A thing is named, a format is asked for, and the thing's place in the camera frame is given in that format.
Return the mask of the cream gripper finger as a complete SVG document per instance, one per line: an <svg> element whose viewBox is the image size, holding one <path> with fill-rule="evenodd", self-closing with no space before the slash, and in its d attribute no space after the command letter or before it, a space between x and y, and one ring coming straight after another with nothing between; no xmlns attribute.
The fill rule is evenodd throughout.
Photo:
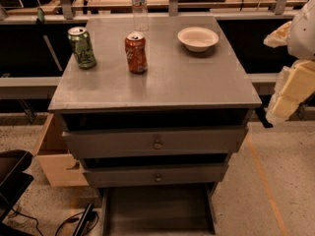
<svg viewBox="0 0 315 236"><path fill-rule="evenodd" d="M314 91L314 61L296 61L291 68L283 67L268 106L267 120L271 124L286 121Z"/></svg>
<svg viewBox="0 0 315 236"><path fill-rule="evenodd" d="M264 44L273 48L286 46L290 25L291 21L286 22L272 33L268 34L264 39Z"/></svg>

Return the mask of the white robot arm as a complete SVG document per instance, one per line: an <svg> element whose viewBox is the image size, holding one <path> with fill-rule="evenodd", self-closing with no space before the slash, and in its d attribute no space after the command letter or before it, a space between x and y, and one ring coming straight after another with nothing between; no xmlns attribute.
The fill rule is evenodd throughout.
<svg viewBox="0 0 315 236"><path fill-rule="evenodd" d="M287 46L296 61L278 75L266 119L273 125L286 121L315 92L315 0L309 0L293 19L270 33L264 44Z"/></svg>

